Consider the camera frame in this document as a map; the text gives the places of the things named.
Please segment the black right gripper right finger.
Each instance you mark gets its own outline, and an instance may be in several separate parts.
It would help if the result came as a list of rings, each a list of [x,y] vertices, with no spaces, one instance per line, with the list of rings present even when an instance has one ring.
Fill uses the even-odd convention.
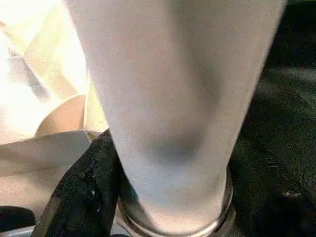
[[[314,237],[316,207],[274,160],[232,157],[237,226],[247,237]]]

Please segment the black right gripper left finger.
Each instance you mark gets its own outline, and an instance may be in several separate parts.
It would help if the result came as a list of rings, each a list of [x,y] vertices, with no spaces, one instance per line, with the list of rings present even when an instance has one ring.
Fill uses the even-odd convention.
[[[119,158],[106,130],[66,171],[32,236],[108,237],[118,196]]]

